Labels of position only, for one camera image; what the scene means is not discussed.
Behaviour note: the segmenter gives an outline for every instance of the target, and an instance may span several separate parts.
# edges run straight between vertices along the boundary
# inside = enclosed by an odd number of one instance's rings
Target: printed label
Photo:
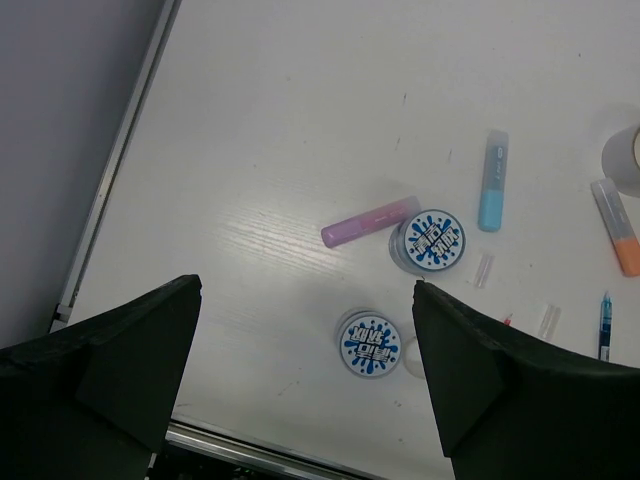
[[[347,368],[363,377],[389,373],[399,361],[401,348],[393,324],[376,316],[354,320],[340,338],[340,353]]]
[[[440,210],[426,210],[411,220],[404,244],[416,265],[437,271],[451,267],[460,259],[465,237],[453,216]]]

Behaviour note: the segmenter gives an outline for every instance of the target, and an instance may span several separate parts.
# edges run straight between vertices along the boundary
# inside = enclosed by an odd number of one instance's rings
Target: blue marker
[[[508,149],[509,135],[498,130],[491,131],[487,139],[482,196],[478,213],[478,227],[485,232],[497,232],[502,226]]]
[[[600,337],[598,338],[598,360],[609,361],[609,348],[611,345],[611,297],[609,292],[604,294],[600,306]]]

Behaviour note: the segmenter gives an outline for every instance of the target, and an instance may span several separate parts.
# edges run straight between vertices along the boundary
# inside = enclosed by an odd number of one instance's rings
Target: pink marker
[[[320,235],[324,244],[333,248],[400,223],[420,211],[420,202],[411,196],[324,227]]]

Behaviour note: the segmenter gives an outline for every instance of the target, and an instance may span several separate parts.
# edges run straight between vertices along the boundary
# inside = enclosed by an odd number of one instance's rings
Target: white table
[[[422,380],[341,363],[340,315],[412,331],[390,232],[334,250],[321,227],[415,194],[466,227],[434,283],[553,343],[640,366],[640,280],[621,275],[589,183],[640,120],[640,2],[184,0],[116,179],[71,322],[198,273],[176,414],[393,479],[452,478]],[[503,229],[476,228],[486,135],[510,134]],[[624,198],[640,228],[640,200]],[[479,251],[489,285],[470,283]]]

